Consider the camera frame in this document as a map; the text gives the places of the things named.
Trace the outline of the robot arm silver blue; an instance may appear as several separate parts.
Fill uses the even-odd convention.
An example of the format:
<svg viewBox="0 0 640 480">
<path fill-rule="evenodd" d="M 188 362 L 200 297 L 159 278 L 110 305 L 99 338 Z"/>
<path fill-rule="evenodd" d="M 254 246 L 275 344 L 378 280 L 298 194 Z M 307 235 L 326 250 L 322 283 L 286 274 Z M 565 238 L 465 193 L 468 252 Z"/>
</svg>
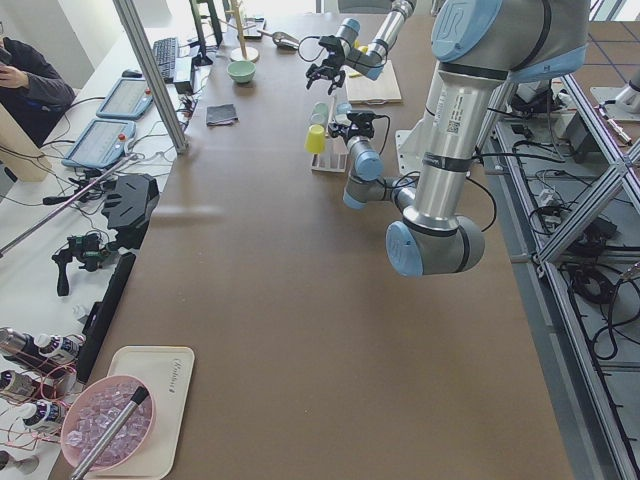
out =
<svg viewBox="0 0 640 480">
<path fill-rule="evenodd" d="M 391 9 L 374 38 L 363 52 L 355 46 L 360 23 L 345 19 L 334 35 L 320 36 L 318 45 L 327 53 L 320 64 L 312 63 L 305 73 L 306 89 L 318 80 L 331 82 L 327 94 L 341 88 L 346 79 L 344 67 L 350 67 L 365 78 L 375 81 L 381 75 L 389 51 L 395 45 L 404 23 L 413 15 L 416 1 L 392 1 Z"/>
<path fill-rule="evenodd" d="M 479 262 L 483 233 L 456 208 L 491 96 L 505 82 L 578 70 L 586 57 L 589 10 L 586 1 L 445 2 L 431 33 L 437 65 L 429 97 L 435 106 L 408 139 L 421 163 L 414 185 L 383 177 L 372 131 L 360 125 L 358 112 L 350 112 L 349 124 L 331 126 L 352 161 L 344 202 L 361 208 L 380 196 L 402 213 L 386 232 L 387 255 L 399 274 L 458 273 Z"/>
</svg>

